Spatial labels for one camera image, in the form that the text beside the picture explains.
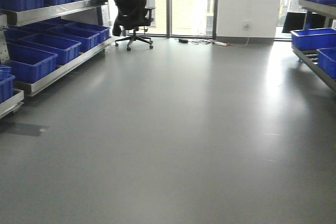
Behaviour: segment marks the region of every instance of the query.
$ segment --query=stainless steel shelf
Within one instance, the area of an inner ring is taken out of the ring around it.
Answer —
[[[91,50],[85,52],[84,54],[80,55],[76,59],[72,60],[71,62],[61,66],[60,68],[56,69],[51,74],[45,76],[41,80],[38,80],[37,82],[30,84],[25,82],[19,82],[15,81],[15,87],[21,90],[25,91],[25,95],[29,97],[33,97],[39,92],[41,92],[46,87],[53,84],[55,81],[59,80],[63,76],[65,76],[67,73],[74,70],[79,65],[83,64],[99,52],[103,51],[107,46],[109,46],[114,41],[113,38],[109,38],[103,43],[97,45],[96,47],[92,48]]]
[[[11,10],[3,10],[7,15],[9,25],[23,26],[30,23],[42,21],[49,18],[55,18],[67,14],[89,10],[105,5],[108,0],[84,0],[63,5],[48,6],[39,9],[25,10],[23,12],[13,12]]]
[[[299,0],[299,5],[302,6],[303,9],[309,10],[313,13],[318,13],[322,16],[336,19],[336,7],[330,5],[322,5],[314,2],[310,2],[307,0]]]
[[[309,55],[316,51],[300,51],[292,45],[293,52],[334,92],[336,92],[336,81],[332,79],[326,72],[318,67],[310,58]]]
[[[0,119],[11,112],[16,112],[23,104],[23,99],[24,92],[22,90],[15,89],[13,97],[0,104]]]
[[[0,14],[0,27],[7,26],[7,16]]]

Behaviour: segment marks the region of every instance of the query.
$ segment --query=white wall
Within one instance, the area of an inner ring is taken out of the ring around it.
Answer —
[[[218,0],[217,36],[274,38],[280,0]],[[248,31],[243,23],[250,21]]]

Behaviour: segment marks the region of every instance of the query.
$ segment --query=wall outlet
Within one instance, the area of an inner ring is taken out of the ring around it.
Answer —
[[[250,30],[250,28],[251,28],[251,21],[244,21],[243,30]]]

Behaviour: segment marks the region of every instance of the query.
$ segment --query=chair base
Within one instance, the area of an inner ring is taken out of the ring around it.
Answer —
[[[137,40],[149,44],[149,48],[150,48],[150,49],[153,49],[153,45],[152,45],[152,44],[153,44],[153,41],[152,41],[152,39],[151,39],[150,37],[146,37],[146,36],[138,36],[138,35],[137,35],[137,31],[136,31],[136,29],[133,30],[133,35],[132,35],[132,36],[129,36],[129,37],[126,37],[126,38],[122,38],[122,39],[117,39],[117,40],[115,41],[116,46],[119,45],[117,42],[119,42],[119,41],[125,41],[125,40],[129,40],[129,42],[127,43],[127,51],[131,51],[131,47],[130,47],[130,45],[131,45],[134,41],[137,41]]]

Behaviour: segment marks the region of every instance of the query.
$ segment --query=glass window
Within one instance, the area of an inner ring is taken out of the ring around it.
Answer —
[[[205,35],[206,36],[211,36],[213,28],[214,28],[214,16],[207,16],[206,17],[206,31],[205,31]]]
[[[299,0],[280,0],[276,38],[291,38],[290,33],[282,32],[288,12],[306,13],[307,11],[299,6]]]
[[[172,34],[202,36],[212,34],[207,12],[208,0],[172,0]]]
[[[211,9],[211,0],[208,0],[208,6],[206,8],[206,11],[209,13]]]
[[[152,12],[154,21],[148,27],[149,34],[166,34],[167,33],[167,2],[166,0],[147,0],[146,7],[155,7]]]

